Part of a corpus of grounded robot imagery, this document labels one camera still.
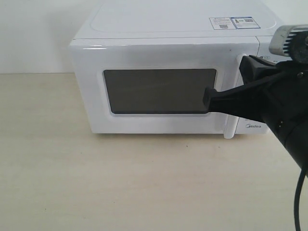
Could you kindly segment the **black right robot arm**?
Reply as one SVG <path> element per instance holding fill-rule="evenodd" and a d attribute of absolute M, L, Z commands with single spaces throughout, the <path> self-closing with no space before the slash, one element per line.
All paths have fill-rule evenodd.
<path fill-rule="evenodd" d="M 239 71 L 243 85 L 205 89 L 205 111 L 265 123 L 300 168 L 307 167 L 308 66 L 249 55 L 242 57 Z"/>

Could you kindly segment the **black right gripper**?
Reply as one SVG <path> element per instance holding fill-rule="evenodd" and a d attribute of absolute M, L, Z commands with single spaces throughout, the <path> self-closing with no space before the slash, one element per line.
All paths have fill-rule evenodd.
<path fill-rule="evenodd" d="M 206 88 L 205 112 L 219 112 L 267 123 L 285 144 L 296 128 L 308 129 L 308 66 L 278 64 L 253 55 L 242 57 L 243 85 L 226 91 Z"/>

